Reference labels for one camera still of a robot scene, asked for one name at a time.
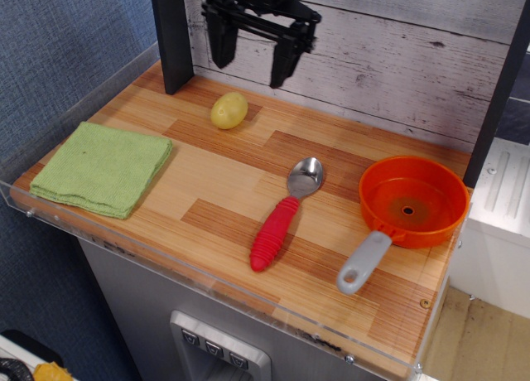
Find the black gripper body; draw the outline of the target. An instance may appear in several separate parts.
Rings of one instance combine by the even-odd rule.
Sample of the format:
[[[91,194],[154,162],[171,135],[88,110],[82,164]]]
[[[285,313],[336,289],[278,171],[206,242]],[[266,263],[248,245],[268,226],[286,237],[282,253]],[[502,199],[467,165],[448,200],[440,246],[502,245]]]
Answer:
[[[229,20],[238,30],[250,31],[268,40],[294,36],[306,43],[305,52],[313,50],[316,25],[321,16],[300,0],[205,0],[207,12]]]

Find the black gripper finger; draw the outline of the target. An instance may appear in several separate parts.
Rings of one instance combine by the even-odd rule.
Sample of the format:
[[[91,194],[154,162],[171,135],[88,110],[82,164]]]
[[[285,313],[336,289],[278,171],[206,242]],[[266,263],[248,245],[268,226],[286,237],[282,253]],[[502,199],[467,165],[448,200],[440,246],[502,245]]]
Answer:
[[[292,76],[305,50],[306,43],[300,38],[282,36],[278,39],[273,52],[271,88],[280,88]]]
[[[206,21],[212,60],[223,69],[235,57],[239,29],[215,12],[207,12]]]

